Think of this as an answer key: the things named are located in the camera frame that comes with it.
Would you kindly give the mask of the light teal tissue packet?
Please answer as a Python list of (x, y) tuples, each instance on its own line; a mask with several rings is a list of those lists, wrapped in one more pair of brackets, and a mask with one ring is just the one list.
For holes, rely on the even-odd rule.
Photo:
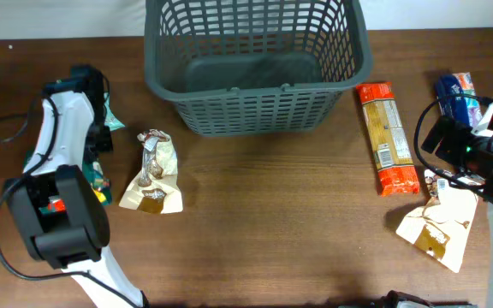
[(116, 118), (110, 109), (110, 93), (106, 92), (104, 94), (104, 111), (105, 118), (104, 124), (110, 129), (110, 131), (116, 131), (121, 128), (125, 128), (125, 125)]

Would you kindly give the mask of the green Nescafe coffee bag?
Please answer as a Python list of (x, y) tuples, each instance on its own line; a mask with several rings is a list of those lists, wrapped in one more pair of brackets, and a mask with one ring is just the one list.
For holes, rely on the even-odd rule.
[[(81, 167), (83, 177), (89, 183), (94, 195), (102, 206), (112, 202), (111, 183), (104, 175), (99, 160), (84, 160)], [(66, 211), (66, 203), (62, 199), (56, 187), (56, 171), (42, 171), (30, 175), (25, 180), (28, 196), (39, 207), (44, 215), (63, 213)]]

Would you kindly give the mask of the beige chocolate snack pouch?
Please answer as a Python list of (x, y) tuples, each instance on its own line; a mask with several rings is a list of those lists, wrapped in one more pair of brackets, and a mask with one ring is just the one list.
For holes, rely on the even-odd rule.
[(137, 139), (143, 146), (141, 169), (128, 184), (119, 206), (150, 214), (183, 212), (172, 138), (164, 131), (149, 129), (139, 133)]

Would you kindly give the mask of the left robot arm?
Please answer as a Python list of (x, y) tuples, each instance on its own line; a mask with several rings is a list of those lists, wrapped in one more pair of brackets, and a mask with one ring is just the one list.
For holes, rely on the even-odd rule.
[(4, 184), (0, 210), (9, 208), (30, 257), (50, 275), (27, 275), (3, 255), (3, 267), (27, 281), (71, 277), (97, 307), (147, 307), (144, 293), (124, 275), (110, 249), (110, 224), (83, 167), (112, 151), (105, 124), (109, 83), (89, 64), (49, 82), (41, 92), (43, 121), (20, 177)]

